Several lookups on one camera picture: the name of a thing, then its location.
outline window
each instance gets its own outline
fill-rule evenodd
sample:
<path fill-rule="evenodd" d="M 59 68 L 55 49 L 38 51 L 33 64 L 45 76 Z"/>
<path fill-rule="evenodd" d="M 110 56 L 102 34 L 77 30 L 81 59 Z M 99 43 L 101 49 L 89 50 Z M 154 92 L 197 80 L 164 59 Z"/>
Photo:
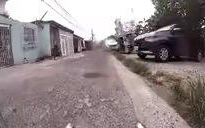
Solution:
<path fill-rule="evenodd" d="M 36 48 L 35 30 L 24 28 L 24 50 Z"/>

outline sky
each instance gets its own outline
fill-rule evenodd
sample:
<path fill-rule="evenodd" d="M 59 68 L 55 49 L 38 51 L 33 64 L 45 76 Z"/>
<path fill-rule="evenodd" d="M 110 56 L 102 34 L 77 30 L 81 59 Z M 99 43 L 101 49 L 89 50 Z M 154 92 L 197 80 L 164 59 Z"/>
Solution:
<path fill-rule="evenodd" d="M 75 25 L 67 22 L 41 0 L 9 0 L 6 10 L 11 18 L 22 22 L 39 20 L 48 11 L 43 20 L 55 20 L 85 39 L 91 37 L 91 29 L 93 29 L 97 40 L 115 33 L 116 18 L 121 18 L 122 21 L 131 19 L 139 21 L 149 18 L 155 10 L 150 0 L 56 0 L 73 19 L 65 14 L 55 0 L 44 1 Z"/>

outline wheel rim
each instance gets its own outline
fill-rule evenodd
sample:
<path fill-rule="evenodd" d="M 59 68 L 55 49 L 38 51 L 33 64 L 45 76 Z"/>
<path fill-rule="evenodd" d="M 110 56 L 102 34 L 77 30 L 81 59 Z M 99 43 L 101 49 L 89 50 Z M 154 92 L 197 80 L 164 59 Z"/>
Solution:
<path fill-rule="evenodd" d="M 160 49 L 159 56 L 160 56 L 161 60 L 167 60 L 168 59 L 168 55 L 169 54 L 168 54 L 167 48 Z"/>

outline power line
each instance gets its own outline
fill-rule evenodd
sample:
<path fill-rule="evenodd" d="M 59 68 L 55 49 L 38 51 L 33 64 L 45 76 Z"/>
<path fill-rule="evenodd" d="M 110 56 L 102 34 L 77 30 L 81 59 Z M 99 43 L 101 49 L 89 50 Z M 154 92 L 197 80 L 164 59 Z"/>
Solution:
<path fill-rule="evenodd" d="M 72 16 L 64 7 L 62 7 L 61 4 L 59 4 L 59 3 L 57 2 L 57 0 L 54 0 L 54 1 L 55 1 L 55 3 L 56 3 L 69 17 L 71 17 L 73 20 L 75 20 L 75 22 L 77 22 L 76 19 L 73 18 L 73 16 Z"/>
<path fill-rule="evenodd" d="M 57 2 L 57 0 L 52 0 L 52 1 L 54 1 L 54 2 L 65 12 L 65 14 L 66 14 L 67 16 L 71 17 L 71 18 L 78 24 L 78 26 L 79 26 L 82 30 L 86 31 L 83 27 L 81 27 L 81 25 L 79 25 L 79 23 L 77 22 L 77 20 L 76 20 L 64 7 L 62 7 L 61 4 L 59 4 L 59 3 Z"/>
<path fill-rule="evenodd" d="M 75 25 L 74 23 L 72 23 L 70 20 L 68 20 L 66 17 L 64 17 L 61 13 L 59 13 L 57 10 L 55 10 L 50 4 L 48 4 L 47 2 L 45 2 L 44 0 L 41 0 L 43 1 L 46 5 L 48 5 L 52 10 L 54 10 L 57 14 L 59 14 L 61 17 L 63 17 L 66 21 L 68 21 L 70 24 L 76 26 L 78 28 L 77 25 Z"/>

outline sidewalk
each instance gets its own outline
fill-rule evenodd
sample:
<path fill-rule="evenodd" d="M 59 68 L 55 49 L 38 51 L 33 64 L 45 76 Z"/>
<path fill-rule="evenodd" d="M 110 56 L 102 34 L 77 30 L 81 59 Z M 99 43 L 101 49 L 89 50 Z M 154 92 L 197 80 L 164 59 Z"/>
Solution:
<path fill-rule="evenodd" d="M 135 113 L 146 128 L 190 128 L 180 115 L 153 92 L 138 75 L 111 56 L 117 73 L 132 98 Z"/>

